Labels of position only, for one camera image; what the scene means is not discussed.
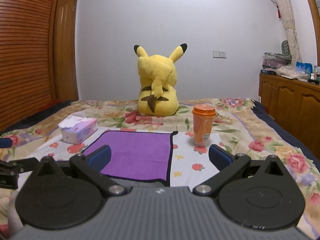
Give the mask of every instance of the floral bedspread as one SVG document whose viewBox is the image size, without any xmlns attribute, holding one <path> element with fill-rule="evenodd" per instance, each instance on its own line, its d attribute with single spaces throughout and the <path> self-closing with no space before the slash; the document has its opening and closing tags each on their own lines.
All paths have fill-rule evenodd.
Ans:
<svg viewBox="0 0 320 240">
<path fill-rule="evenodd" d="M 181 131 L 193 135 L 192 108 L 196 104 L 210 104 L 217 109 L 212 132 L 219 133 L 221 146 L 232 153 L 246 153 L 252 159 L 263 160 L 276 154 L 296 180 L 305 200 L 306 208 L 298 227 L 311 239 L 320 234 L 320 174 L 312 160 L 300 149 L 285 141 L 259 119 L 251 110 L 253 102 L 247 99 L 201 99 L 181 101 L 175 115 L 169 117 L 140 116 L 137 101 L 77 101 L 71 106 L 22 130 L 3 134 L 13 141 L 12 148 L 0 149 L 0 159 L 9 161 L 27 157 L 49 139 L 60 133 L 58 123 L 69 114 L 85 111 L 88 117 L 98 119 L 99 126 L 122 129 Z M 7 232 L 7 205 L 12 190 L 0 190 L 0 231 Z"/>
</svg>

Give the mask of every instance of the stuffed animal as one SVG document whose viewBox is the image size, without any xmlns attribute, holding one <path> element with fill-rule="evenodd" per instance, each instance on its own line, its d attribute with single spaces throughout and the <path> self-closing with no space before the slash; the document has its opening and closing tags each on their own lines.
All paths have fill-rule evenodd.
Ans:
<svg viewBox="0 0 320 240">
<path fill-rule="evenodd" d="M 186 44 L 178 46 L 170 55 L 148 56 L 143 47 L 134 46 L 134 51 L 139 57 L 138 74 L 141 89 L 138 99 L 140 114 L 153 116 L 173 115 L 178 107 L 176 90 L 177 71 L 174 63 L 185 53 Z"/>
</svg>

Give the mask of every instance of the wall socket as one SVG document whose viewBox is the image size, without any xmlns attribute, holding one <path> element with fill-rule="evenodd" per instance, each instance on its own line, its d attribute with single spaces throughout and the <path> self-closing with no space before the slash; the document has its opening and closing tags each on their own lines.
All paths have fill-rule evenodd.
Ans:
<svg viewBox="0 0 320 240">
<path fill-rule="evenodd" d="M 227 53 L 225 51 L 214 50 L 213 57 L 215 58 L 227 58 Z"/>
</svg>

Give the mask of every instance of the purple cloth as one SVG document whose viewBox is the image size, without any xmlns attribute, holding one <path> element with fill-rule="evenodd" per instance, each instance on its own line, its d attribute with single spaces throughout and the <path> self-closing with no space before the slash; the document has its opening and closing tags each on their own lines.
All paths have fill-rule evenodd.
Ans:
<svg viewBox="0 0 320 240">
<path fill-rule="evenodd" d="M 173 134 L 106 131 L 84 150 L 84 155 L 109 145 L 111 160 L 101 170 L 102 174 L 138 181 L 169 182 L 167 173 L 171 166 Z"/>
</svg>

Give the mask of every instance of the orange cup lid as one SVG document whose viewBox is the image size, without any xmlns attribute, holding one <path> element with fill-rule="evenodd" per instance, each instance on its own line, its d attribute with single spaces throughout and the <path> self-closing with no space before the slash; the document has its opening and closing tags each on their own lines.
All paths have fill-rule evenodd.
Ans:
<svg viewBox="0 0 320 240">
<path fill-rule="evenodd" d="M 202 116 L 214 116 L 216 115 L 216 109 L 209 105 L 195 105 L 192 112 Z"/>
</svg>

